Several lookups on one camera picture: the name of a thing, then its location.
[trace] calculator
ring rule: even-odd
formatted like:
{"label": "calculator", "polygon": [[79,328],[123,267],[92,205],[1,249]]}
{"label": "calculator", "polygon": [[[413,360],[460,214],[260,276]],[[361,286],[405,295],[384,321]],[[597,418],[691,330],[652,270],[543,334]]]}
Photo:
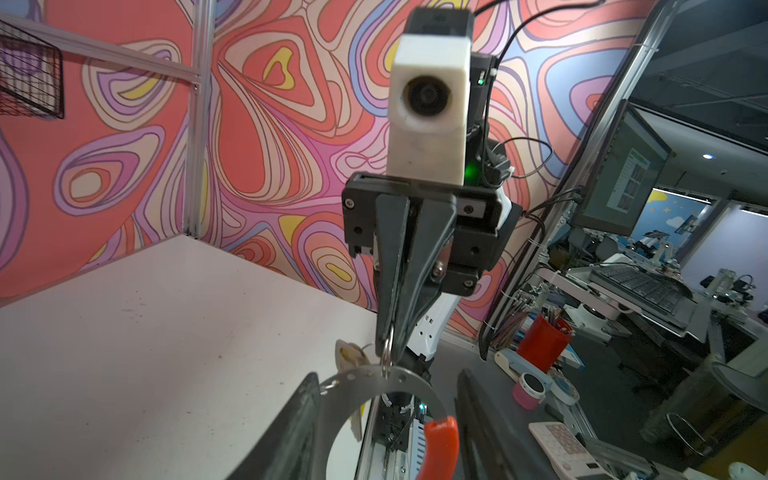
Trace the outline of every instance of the calculator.
{"label": "calculator", "polygon": [[529,423],[528,430],[561,480],[617,480],[606,472],[568,427],[560,422]]}

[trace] light strip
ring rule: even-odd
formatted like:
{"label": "light strip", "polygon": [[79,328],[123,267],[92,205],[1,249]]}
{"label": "light strip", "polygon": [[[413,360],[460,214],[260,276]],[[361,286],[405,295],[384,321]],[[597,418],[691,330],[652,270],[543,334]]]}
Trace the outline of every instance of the light strip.
{"label": "light strip", "polygon": [[669,190],[662,190],[660,188],[654,188],[654,190],[660,191],[660,192],[664,192],[664,193],[669,194],[669,195],[674,195],[675,197],[690,198],[691,200],[695,200],[697,202],[701,202],[702,204],[707,204],[707,205],[711,205],[712,204],[712,202],[710,202],[709,200],[704,200],[703,198],[688,197],[687,195],[676,194],[674,192],[670,192]]}
{"label": "light strip", "polygon": [[768,215],[766,215],[766,214],[759,214],[757,212],[750,212],[749,210],[744,210],[743,208],[741,209],[741,211],[743,211],[745,214],[752,214],[752,215],[757,215],[759,217],[768,218]]}

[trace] red cup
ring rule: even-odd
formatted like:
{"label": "red cup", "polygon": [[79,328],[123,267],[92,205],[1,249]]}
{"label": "red cup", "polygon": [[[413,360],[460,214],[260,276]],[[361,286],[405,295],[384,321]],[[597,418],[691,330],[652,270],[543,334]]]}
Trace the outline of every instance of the red cup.
{"label": "red cup", "polygon": [[565,320],[558,318],[557,325],[557,328],[553,327],[539,313],[518,345],[518,354],[544,373],[554,365],[572,338],[573,329]]}

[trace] wire basket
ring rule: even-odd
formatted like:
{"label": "wire basket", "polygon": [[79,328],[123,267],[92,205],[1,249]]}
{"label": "wire basket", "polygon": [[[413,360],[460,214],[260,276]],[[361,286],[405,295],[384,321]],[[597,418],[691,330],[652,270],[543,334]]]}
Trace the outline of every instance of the wire basket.
{"label": "wire basket", "polygon": [[64,118],[61,50],[0,20],[0,115]]}

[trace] red handle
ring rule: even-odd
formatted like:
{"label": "red handle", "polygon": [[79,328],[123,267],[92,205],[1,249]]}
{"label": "red handle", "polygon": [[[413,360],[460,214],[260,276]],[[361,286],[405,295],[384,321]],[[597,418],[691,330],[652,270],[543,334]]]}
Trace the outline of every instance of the red handle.
{"label": "red handle", "polygon": [[416,480],[451,480],[458,459],[458,424],[448,417],[424,425],[427,451]]}

